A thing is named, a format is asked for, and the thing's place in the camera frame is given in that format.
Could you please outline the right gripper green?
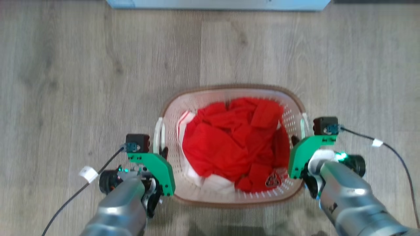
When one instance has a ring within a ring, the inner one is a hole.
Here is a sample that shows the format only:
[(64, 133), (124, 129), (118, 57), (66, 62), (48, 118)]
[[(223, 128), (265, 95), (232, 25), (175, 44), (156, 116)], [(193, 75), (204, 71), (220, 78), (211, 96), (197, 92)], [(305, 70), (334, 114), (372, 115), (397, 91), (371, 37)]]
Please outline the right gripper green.
[(335, 161), (336, 153), (323, 146), (332, 146), (336, 142), (336, 135), (313, 135), (302, 140), (291, 136), (293, 149), (288, 162), (288, 175), (293, 179), (302, 179), (313, 199), (321, 195), (323, 181), (321, 167), (326, 161)]

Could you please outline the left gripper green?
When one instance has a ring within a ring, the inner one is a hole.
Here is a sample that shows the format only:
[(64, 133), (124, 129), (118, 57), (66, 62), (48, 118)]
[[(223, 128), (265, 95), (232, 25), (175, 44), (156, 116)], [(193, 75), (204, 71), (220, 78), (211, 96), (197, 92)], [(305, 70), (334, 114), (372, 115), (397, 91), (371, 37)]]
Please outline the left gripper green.
[(145, 193), (141, 202), (148, 218), (153, 218), (161, 197), (174, 195), (176, 185), (172, 166), (167, 162), (168, 147), (160, 147), (156, 153), (128, 153), (130, 162), (141, 165), (138, 170)]

